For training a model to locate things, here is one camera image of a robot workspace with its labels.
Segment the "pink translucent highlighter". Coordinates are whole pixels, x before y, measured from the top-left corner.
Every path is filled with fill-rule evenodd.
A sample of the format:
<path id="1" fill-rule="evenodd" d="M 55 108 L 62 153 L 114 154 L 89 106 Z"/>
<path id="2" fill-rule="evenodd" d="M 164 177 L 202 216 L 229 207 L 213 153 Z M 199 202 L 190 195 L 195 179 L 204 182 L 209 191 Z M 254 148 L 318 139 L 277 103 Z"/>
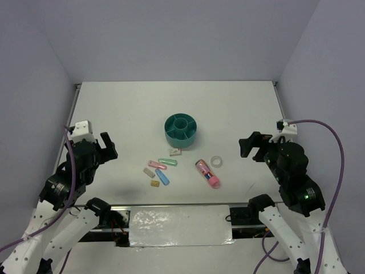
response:
<path id="1" fill-rule="evenodd" d="M 155 169 L 161 169 L 161 170 L 166 170 L 167 169 L 166 165 L 164 165 L 162 163 L 159 163 L 159 162 L 156 162 L 156 161 L 153 161 L 153 160 L 150 160 L 148 162 L 148 166 L 152 167 L 152 168 L 155 168 Z"/>

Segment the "grey white eraser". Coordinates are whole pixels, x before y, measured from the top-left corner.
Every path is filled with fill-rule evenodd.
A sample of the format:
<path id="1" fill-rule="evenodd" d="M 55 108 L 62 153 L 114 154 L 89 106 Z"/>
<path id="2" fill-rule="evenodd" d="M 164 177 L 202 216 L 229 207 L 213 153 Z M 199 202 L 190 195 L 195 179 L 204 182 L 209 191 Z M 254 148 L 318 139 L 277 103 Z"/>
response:
<path id="1" fill-rule="evenodd" d="M 154 178 L 155 174 L 148 168 L 143 169 L 143 172 L 148 175 L 150 178 Z"/>

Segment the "pink capped crayon tube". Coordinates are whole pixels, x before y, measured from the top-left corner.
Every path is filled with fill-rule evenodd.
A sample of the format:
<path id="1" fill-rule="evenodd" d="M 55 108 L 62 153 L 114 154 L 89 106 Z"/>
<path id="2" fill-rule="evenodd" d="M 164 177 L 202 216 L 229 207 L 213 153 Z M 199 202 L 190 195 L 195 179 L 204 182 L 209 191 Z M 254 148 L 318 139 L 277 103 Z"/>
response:
<path id="1" fill-rule="evenodd" d="M 211 169 L 204 160 L 198 160 L 195 163 L 195 167 L 212 188 L 217 189 L 220 187 L 219 178 L 211 171 Z"/>

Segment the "small tan eraser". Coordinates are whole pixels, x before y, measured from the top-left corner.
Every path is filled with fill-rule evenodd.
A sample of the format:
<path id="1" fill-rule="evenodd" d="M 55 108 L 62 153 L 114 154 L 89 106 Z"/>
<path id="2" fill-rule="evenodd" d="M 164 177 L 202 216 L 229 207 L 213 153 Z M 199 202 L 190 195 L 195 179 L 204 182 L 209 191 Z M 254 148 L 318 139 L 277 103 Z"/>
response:
<path id="1" fill-rule="evenodd" d="M 160 185 L 160 182 L 159 181 L 157 181 L 157 180 L 152 180 L 151 181 L 151 186 L 153 186 L 153 187 L 159 187 L 159 185 Z"/>

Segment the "blue translucent highlighter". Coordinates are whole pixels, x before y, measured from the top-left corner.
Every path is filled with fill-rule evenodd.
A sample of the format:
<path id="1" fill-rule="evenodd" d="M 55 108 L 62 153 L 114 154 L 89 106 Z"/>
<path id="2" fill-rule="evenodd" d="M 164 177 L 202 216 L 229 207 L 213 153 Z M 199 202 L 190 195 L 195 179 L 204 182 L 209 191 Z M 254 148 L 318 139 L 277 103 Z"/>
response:
<path id="1" fill-rule="evenodd" d="M 170 183 L 169 179 L 165 176 L 161 169 L 155 169 L 155 173 L 159 177 L 163 185 L 167 186 Z"/>

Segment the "green translucent highlighter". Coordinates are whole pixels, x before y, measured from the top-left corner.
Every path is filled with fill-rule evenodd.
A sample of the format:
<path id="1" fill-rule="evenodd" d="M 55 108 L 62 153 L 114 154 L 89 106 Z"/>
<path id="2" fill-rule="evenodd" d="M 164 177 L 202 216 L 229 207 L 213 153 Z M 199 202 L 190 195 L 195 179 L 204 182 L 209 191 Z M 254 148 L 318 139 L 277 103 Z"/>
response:
<path id="1" fill-rule="evenodd" d="M 177 166 L 177 160 L 174 159 L 159 158 L 158 162 L 168 166 Z"/>

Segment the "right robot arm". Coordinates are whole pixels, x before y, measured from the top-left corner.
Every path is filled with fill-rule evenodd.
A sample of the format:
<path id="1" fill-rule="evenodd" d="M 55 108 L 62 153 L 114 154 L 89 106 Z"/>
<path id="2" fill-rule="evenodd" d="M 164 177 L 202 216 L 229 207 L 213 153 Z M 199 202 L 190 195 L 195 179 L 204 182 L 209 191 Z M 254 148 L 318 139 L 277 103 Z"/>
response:
<path id="1" fill-rule="evenodd" d="M 309 160 L 304 149 L 284 137 L 273 141 L 271 135 L 254 131 L 240 139 L 240 155 L 265 163 L 279 184 L 279 194 L 301 233 L 298 236 L 267 194 L 251 198 L 248 217 L 264 224 L 286 252 L 294 273 L 347 273 L 336 250 L 334 238 L 325 225 L 325 200 L 319 186 L 307 174 Z"/>

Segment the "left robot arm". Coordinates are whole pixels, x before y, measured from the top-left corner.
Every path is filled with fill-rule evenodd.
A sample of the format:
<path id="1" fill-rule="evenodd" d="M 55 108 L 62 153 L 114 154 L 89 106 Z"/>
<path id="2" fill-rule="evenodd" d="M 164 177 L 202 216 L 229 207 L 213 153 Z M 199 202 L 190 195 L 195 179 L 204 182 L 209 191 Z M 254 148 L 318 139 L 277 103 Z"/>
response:
<path id="1" fill-rule="evenodd" d="M 69 225 L 57 231 L 77 199 L 94 181 L 99 166 L 118 157 L 107 132 L 100 134 L 104 148 L 93 136 L 83 134 L 77 140 L 75 131 L 65 131 L 64 136 L 66 161 L 46 180 L 39 195 L 39 205 L 22 238 L 1 248 L 2 251 L 13 249 L 1 263 L 1 273 L 52 273 L 90 230 L 111 224 L 119 227 L 124 223 L 123 216 L 112 210 L 107 202 L 92 198 Z"/>

